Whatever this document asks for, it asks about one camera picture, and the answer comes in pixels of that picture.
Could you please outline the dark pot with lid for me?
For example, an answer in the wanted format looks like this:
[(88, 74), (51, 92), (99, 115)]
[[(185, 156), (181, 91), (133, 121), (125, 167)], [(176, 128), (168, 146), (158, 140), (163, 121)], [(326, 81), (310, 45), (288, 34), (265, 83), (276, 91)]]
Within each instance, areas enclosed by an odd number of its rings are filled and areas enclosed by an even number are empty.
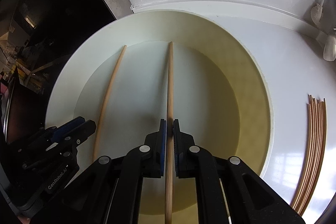
[(20, 83), (18, 70), (9, 79), (2, 112), (2, 132), (6, 143), (37, 133), (45, 126), (43, 98)]

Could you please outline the white round basin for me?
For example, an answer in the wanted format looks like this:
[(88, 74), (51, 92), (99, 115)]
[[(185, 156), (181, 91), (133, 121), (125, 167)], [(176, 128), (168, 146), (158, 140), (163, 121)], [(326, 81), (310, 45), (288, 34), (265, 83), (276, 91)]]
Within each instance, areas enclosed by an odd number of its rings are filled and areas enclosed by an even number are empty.
[[(166, 117), (168, 47), (173, 42), (174, 117), (195, 143), (214, 156), (240, 157), (257, 174), (268, 165), (272, 113), (264, 78), (238, 18), (207, 19), (157, 10), (116, 20), (70, 57), (53, 87), (46, 126), (76, 116), (98, 121), (118, 56), (98, 155), (125, 155)], [(92, 161), (95, 136), (79, 148), (80, 169)]]

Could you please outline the steel spatula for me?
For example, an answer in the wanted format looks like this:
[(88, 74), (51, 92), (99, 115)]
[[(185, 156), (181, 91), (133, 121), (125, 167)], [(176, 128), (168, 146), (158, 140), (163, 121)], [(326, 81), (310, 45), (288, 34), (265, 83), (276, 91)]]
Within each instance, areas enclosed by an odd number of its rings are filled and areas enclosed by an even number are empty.
[(336, 28), (335, 27), (327, 35), (326, 43), (323, 49), (323, 59), (326, 61), (335, 61), (336, 59)]

